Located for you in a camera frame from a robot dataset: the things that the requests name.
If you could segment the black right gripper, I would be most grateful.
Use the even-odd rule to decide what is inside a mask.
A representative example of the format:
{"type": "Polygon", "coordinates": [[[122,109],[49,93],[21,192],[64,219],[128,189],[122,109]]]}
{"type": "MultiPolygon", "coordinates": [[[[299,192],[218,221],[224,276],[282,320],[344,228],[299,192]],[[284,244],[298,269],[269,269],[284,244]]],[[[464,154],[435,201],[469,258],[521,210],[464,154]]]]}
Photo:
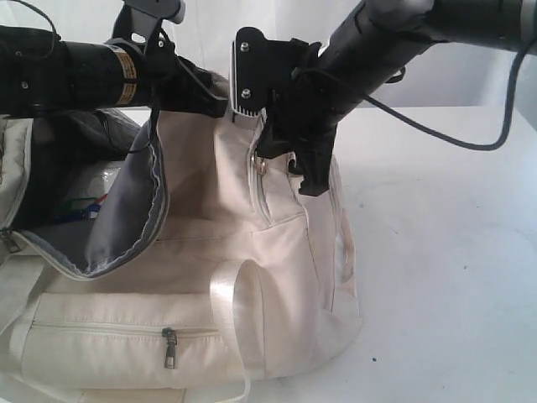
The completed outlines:
{"type": "Polygon", "coordinates": [[[286,69],[262,79],[267,121],[256,154],[275,159],[295,153],[303,180],[299,193],[329,189],[331,157],[340,120],[340,79],[313,66],[286,69]]]}

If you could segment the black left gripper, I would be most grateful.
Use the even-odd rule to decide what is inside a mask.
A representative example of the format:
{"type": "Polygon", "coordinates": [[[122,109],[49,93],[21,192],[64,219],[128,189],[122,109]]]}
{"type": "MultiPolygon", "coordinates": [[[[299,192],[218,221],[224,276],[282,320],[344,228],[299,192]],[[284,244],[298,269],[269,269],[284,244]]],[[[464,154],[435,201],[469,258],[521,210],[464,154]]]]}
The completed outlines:
{"type": "Polygon", "coordinates": [[[178,56],[173,42],[158,39],[155,45],[149,46],[144,66],[160,109],[178,109],[211,118],[225,115],[228,98],[211,89],[212,74],[178,56]]]}

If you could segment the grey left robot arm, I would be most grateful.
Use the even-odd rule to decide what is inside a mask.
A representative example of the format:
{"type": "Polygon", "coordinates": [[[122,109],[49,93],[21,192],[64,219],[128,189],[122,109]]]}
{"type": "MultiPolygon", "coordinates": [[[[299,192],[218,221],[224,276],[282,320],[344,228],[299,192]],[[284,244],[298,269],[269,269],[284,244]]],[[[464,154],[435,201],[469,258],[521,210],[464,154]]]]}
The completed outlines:
{"type": "Polygon", "coordinates": [[[126,1],[104,44],[64,41],[55,29],[1,27],[1,113],[35,118],[70,111],[151,107],[220,118],[227,98],[212,75],[175,53],[162,29],[181,1],[126,1]]]}

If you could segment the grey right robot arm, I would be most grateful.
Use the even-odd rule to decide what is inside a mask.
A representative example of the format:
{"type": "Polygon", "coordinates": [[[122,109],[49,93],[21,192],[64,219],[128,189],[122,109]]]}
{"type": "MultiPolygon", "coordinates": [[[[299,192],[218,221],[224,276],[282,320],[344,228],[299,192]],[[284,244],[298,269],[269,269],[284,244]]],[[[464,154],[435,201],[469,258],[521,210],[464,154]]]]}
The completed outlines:
{"type": "Polygon", "coordinates": [[[326,44],[294,42],[290,81],[273,90],[255,154],[271,160],[293,153],[300,193],[319,196],[328,175],[338,123],[379,87],[404,76],[407,65],[437,44],[471,44],[514,52],[503,125],[483,149],[501,148],[511,128],[519,72],[536,51],[533,1],[361,1],[326,44]]]}

